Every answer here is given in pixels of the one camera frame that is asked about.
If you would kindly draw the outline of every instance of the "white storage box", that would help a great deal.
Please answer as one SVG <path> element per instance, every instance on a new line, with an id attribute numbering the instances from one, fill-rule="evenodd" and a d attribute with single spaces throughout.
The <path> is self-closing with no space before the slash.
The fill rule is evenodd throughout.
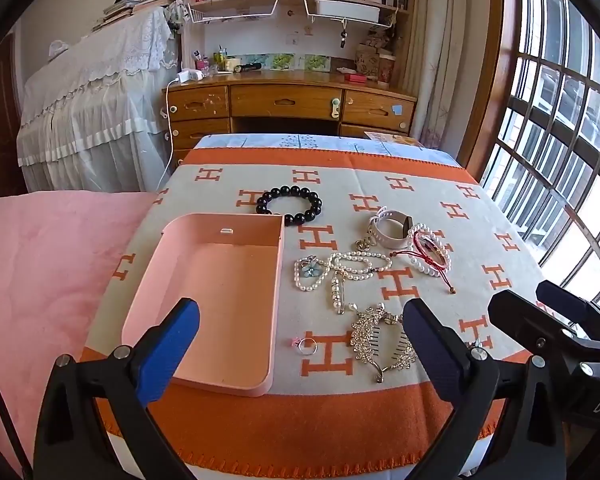
<path id="1" fill-rule="evenodd" d="M 368 5 L 352 4 L 338 0 L 316 0 L 317 14 L 337 16 L 354 20 L 365 20 L 377 23 L 380 18 L 380 9 Z"/>

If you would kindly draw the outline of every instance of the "pink box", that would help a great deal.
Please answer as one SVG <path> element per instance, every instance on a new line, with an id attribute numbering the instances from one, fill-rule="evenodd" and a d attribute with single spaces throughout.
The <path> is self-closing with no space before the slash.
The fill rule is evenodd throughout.
<path id="1" fill-rule="evenodd" d="M 122 329 L 133 346 L 180 298 L 200 308 L 200 330 L 173 375 L 205 390 L 257 397 L 273 380 L 280 215 L 194 213 L 162 232 Z"/>

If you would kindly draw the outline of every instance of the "wooden desk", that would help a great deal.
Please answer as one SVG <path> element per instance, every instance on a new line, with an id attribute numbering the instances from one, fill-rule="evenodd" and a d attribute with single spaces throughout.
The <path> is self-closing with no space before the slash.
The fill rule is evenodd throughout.
<path id="1" fill-rule="evenodd" d="M 261 70 L 172 85 L 169 105 L 179 161 L 206 135 L 249 131 L 253 118 L 312 120 L 343 137 L 362 137 L 369 129 L 406 136 L 416 99 L 339 74 Z"/>

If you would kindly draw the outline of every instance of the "pink blanket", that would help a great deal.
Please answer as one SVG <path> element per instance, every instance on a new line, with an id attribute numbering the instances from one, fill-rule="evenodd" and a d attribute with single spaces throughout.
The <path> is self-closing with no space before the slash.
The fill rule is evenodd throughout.
<path id="1" fill-rule="evenodd" d="M 153 193 L 37 192 L 0 199 L 0 390 L 31 459 L 51 367 L 78 358 Z M 19 470 L 0 421 L 0 450 Z"/>

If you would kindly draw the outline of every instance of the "rhinestone hair comb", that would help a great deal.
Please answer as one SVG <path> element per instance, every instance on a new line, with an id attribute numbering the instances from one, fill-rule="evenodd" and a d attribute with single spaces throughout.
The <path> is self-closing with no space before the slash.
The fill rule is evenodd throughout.
<path id="1" fill-rule="evenodd" d="M 384 303 L 378 303 L 377 306 L 370 306 L 364 312 L 358 312 L 358 318 L 353 323 L 353 332 L 351 333 L 351 346 L 356 354 L 356 359 L 372 365 L 378 372 L 376 381 L 384 381 L 384 373 L 390 370 L 406 370 L 418 358 L 411 342 L 402 330 L 402 316 L 394 316 L 387 312 Z M 387 325 L 397 325 L 400 328 L 400 339 L 397 349 L 392 359 L 394 362 L 385 367 L 381 367 L 376 358 L 379 354 L 380 323 Z"/>

